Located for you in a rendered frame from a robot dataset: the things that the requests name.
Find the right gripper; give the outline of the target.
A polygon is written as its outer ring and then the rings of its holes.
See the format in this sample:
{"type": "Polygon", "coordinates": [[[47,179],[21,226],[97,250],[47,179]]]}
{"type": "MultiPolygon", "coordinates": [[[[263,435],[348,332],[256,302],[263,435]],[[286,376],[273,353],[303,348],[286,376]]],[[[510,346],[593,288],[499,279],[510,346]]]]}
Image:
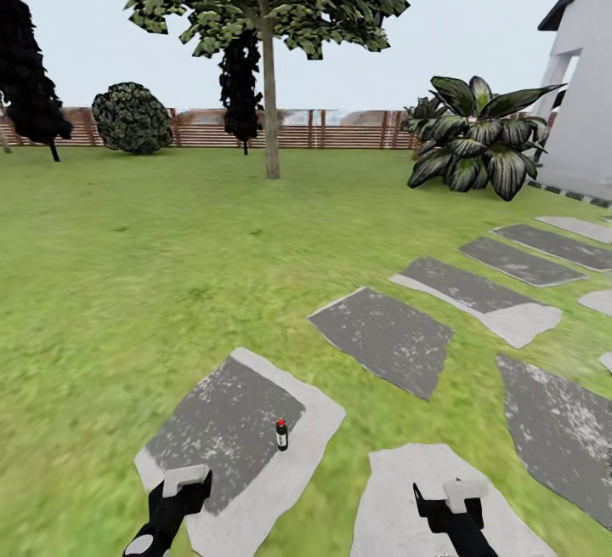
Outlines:
{"type": "Polygon", "coordinates": [[[484,533],[484,520],[482,517],[481,502],[476,498],[466,499],[467,512],[453,514],[450,507],[446,505],[445,499],[426,501],[417,485],[414,485],[416,493],[416,504],[421,517],[428,517],[429,529],[432,533],[447,532],[451,544],[457,550],[460,538],[468,532],[477,532],[480,536],[484,533]]]}

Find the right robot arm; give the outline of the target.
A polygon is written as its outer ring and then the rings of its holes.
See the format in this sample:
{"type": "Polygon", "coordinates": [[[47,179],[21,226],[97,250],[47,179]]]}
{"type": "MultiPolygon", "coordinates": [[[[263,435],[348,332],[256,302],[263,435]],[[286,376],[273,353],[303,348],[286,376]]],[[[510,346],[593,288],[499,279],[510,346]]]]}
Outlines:
{"type": "Polygon", "coordinates": [[[432,533],[447,532],[459,557],[497,557],[485,540],[480,498],[489,495],[484,480],[459,480],[444,483],[448,498],[426,501],[414,485],[421,517],[428,517],[432,533]]]}

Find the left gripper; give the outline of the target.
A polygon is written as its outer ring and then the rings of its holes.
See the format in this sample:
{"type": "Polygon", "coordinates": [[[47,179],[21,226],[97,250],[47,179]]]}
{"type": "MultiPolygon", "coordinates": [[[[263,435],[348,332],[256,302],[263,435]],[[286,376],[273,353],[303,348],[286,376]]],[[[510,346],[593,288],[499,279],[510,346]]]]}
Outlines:
{"type": "Polygon", "coordinates": [[[182,484],[181,490],[175,497],[162,498],[162,487],[154,488],[149,495],[149,520],[161,512],[170,512],[178,523],[184,521],[185,515],[201,512],[205,498],[210,497],[213,472],[210,470],[203,481],[182,484]]]}

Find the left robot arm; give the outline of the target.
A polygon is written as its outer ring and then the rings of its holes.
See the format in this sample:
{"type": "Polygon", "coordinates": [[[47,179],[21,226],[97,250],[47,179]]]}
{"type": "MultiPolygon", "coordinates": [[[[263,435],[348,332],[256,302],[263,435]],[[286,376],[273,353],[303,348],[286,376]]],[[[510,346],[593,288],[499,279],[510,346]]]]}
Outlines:
{"type": "Polygon", "coordinates": [[[169,469],[149,495],[149,522],[123,551],[124,557],[171,557],[174,536],[185,515],[201,512],[210,497],[213,472],[207,464],[169,469]]]}

